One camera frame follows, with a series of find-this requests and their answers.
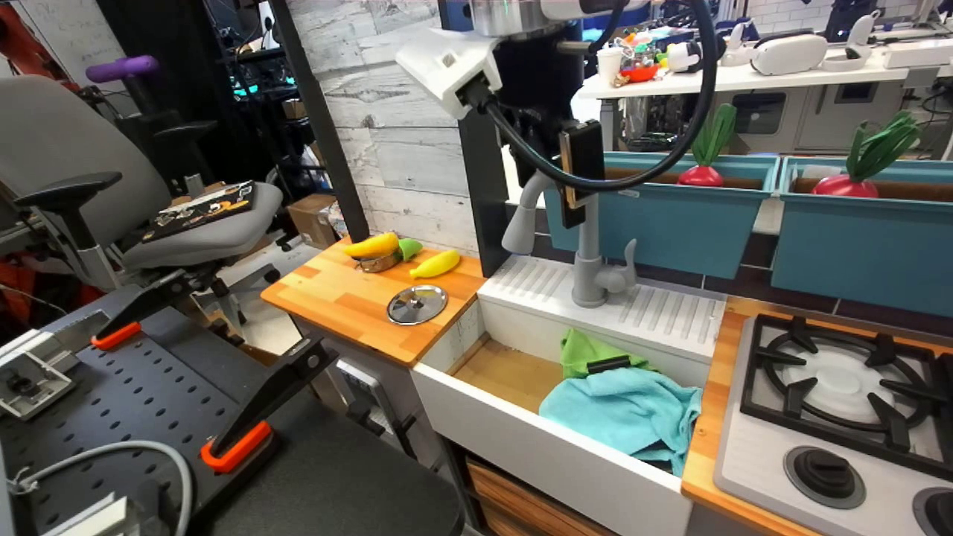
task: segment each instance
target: gas stove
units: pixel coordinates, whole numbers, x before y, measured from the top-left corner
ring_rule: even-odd
[[[823,533],[953,536],[953,356],[749,323],[716,484]]]

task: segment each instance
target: stove knob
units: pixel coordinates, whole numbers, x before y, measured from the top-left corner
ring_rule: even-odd
[[[795,460],[795,473],[807,490],[825,499],[853,499],[859,490],[853,464],[825,449],[804,449]]]
[[[953,493],[933,496],[925,505],[926,522],[939,536],[953,536]]]

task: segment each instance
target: green plant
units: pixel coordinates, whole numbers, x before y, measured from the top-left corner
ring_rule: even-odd
[[[701,167],[713,167],[713,162],[728,150],[728,143],[735,134],[735,120],[740,111],[732,106],[718,107],[707,125],[701,128],[701,134],[692,143],[692,158]]]
[[[853,143],[853,155],[846,158],[846,174],[853,181],[863,181],[884,167],[890,167],[902,153],[908,153],[922,137],[917,122],[908,114],[899,114],[890,125],[866,134],[862,128]]]

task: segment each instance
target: black cable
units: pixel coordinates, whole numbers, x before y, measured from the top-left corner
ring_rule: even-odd
[[[616,33],[625,6],[628,6],[628,0],[615,4],[615,13],[609,16],[603,36],[597,42],[589,42],[589,49],[586,49],[586,61],[594,61],[609,46],[609,40]]]
[[[679,165],[679,158],[692,150],[695,137],[701,134],[713,100],[716,100],[716,79],[718,79],[718,40],[716,40],[716,25],[710,16],[707,0],[692,0],[692,13],[698,22],[698,33],[703,42],[703,86],[695,106],[695,114],[689,120],[689,131],[676,140],[676,147],[643,177],[628,177],[628,178],[589,178],[589,177],[575,177],[566,174],[563,167],[557,167],[552,158],[540,155],[522,134],[519,128],[503,117],[500,106],[488,103],[485,114],[493,117],[493,122],[500,128],[500,134],[537,167],[542,170],[548,178],[570,184],[570,187],[581,187],[581,192],[624,192],[624,187],[636,187],[643,181],[659,178],[662,174],[667,174],[673,165]]]

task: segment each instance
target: green cloth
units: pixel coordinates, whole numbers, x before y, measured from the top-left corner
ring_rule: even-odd
[[[563,338],[563,379],[586,379],[589,375],[589,363],[603,363],[603,362],[628,362],[628,366],[639,369],[655,369],[646,359],[619,353],[616,345],[609,345],[603,341],[594,341],[581,332],[570,332]]]

